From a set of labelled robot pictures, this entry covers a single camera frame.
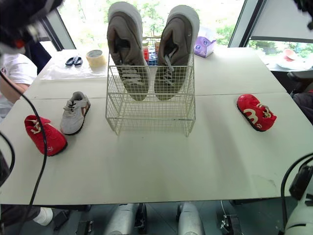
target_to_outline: red object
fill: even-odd
[[[18,39],[18,40],[15,41],[15,45],[16,45],[17,48],[22,48],[23,46],[25,46],[25,43],[24,43],[23,40]]]
[[[251,94],[242,94],[237,100],[237,107],[257,131],[266,131],[272,127],[277,116]]]
[[[284,59],[286,61],[291,62],[296,60],[297,58],[298,58],[297,54],[293,50],[290,49],[284,50]]]
[[[143,47],[143,57],[145,58],[145,61],[149,61],[149,49],[147,46]]]
[[[52,125],[50,125],[51,121],[40,117],[40,120],[44,126],[46,140],[47,140],[47,155],[53,156],[58,153],[60,153],[62,150],[64,150],[67,147],[67,140],[62,135],[61,132],[59,132],[57,129],[55,129]],[[25,118],[25,128],[26,132],[29,135],[29,137],[34,141],[36,147],[39,149],[39,151],[44,154],[44,138],[43,134],[39,125],[39,122],[37,121],[37,118],[35,115],[29,115]]]

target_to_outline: white sneaker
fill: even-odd
[[[84,124],[85,116],[90,108],[90,102],[82,92],[74,92],[64,107],[61,121],[61,132],[66,135],[78,133]]]
[[[33,220],[42,225],[47,226],[53,219],[53,212],[51,208],[40,207],[39,215]]]

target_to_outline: shoe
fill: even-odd
[[[126,2],[111,5],[108,13],[108,46],[119,76],[130,96],[144,100],[149,88],[149,71],[143,55],[142,21],[138,10]]]
[[[159,100],[169,100],[184,84],[190,56],[194,53],[194,43],[199,31],[199,17],[189,6],[174,7],[163,30],[158,50],[155,92]]]
[[[239,111],[257,131],[266,131],[272,127],[277,116],[251,94],[243,94],[237,100]]]
[[[40,117],[40,120],[44,126],[47,140],[47,156],[53,156],[63,151],[67,147],[67,140],[65,139],[65,137],[62,135],[61,132],[59,132],[50,124],[50,120],[43,117]],[[27,116],[24,123],[27,134],[34,141],[39,151],[44,154],[44,138],[36,116]]]
[[[82,92],[74,92],[64,107],[61,121],[61,132],[65,135],[75,135],[83,127],[85,116],[90,108],[90,102]]]
[[[53,211],[51,208],[40,207],[39,215],[33,220],[42,225],[47,226],[53,219]]]

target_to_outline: shoelace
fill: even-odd
[[[41,132],[41,127],[40,127],[39,122],[37,120],[26,120],[26,121],[31,121],[32,123],[35,124],[34,128],[36,128],[37,130],[33,130],[33,129],[30,130],[33,134],[37,134],[37,133]]]
[[[77,106],[75,105],[76,103],[72,101],[71,104],[63,107],[63,109],[66,111],[66,116],[72,116],[74,114],[74,110],[77,109]]]
[[[176,51],[177,48],[175,48],[170,54],[164,56],[165,63],[168,66],[168,69],[165,71],[163,78],[158,79],[158,81],[165,82],[171,86],[174,85],[174,83],[172,82],[172,73],[174,72],[174,67],[171,64],[171,57]]]
[[[127,65],[125,68],[122,68],[122,78],[124,84],[136,84],[139,86],[145,85],[143,82],[140,81],[140,75],[138,74],[137,70],[128,69]]]
[[[266,111],[263,111],[263,114],[264,114],[264,116],[265,116],[266,118],[270,118],[270,117],[272,116],[272,115],[270,114],[270,112],[269,112],[268,106],[263,105],[263,104],[261,104],[261,103],[258,103],[258,104],[256,105],[256,107],[259,107],[259,108],[264,107],[264,108],[265,108]]]

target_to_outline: scissors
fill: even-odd
[[[72,66],[74,65],[75,67],[78,67],[78,66],[81,66],[83,63],[83,59],[78,56],[78,55],[75,55],[73,57],[70,57],[66,62],[65,62],[65,65],[66,66]]]

